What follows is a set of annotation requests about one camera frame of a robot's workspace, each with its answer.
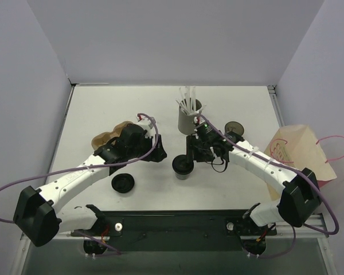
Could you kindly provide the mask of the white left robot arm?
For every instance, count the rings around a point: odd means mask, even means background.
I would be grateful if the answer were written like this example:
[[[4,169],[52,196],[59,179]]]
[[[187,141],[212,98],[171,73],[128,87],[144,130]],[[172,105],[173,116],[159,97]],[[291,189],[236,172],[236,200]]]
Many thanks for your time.
[[[93,154],[75,170],[39,188],[31,186],[19,195],[13,221],[36,247],[51,241],[57,233],[86,230],[91,235],[104,231],[98,210],[81,206],[69,214],[64,206],[94,183],[112,175],[131,161],[161,162],[167,153],[153,120],[124,121],[111,132],[91,141]]]

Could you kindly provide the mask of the dark coffee cup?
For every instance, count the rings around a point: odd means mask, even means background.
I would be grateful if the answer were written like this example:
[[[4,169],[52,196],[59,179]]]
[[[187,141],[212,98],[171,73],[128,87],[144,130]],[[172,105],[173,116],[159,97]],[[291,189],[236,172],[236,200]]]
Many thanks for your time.
[[[179,180],[186,180],[193,170],[175,170],[175,176]]]
[[[225,124],[224,131],[225,133],[233,132],[235,134],[243,136],[244,127],[241,123],[237,121],[229,121]]]

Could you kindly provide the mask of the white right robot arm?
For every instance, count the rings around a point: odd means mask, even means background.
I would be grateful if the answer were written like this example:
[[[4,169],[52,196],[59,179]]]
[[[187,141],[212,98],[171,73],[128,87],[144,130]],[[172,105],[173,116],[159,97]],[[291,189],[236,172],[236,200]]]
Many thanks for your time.
[[[322,203],[315,174],[307,168],[299,171],[279,163],[251,145],[242,136],[229,132],[223,134],[207,122],[196,126],[186,138],[189,163],[209,162],[216,157],[246,169],[271,186],[279,198],[267,203],[257,203],[243,219],[246,232],[257,233],[263,226],[287,222],[302,227]]]

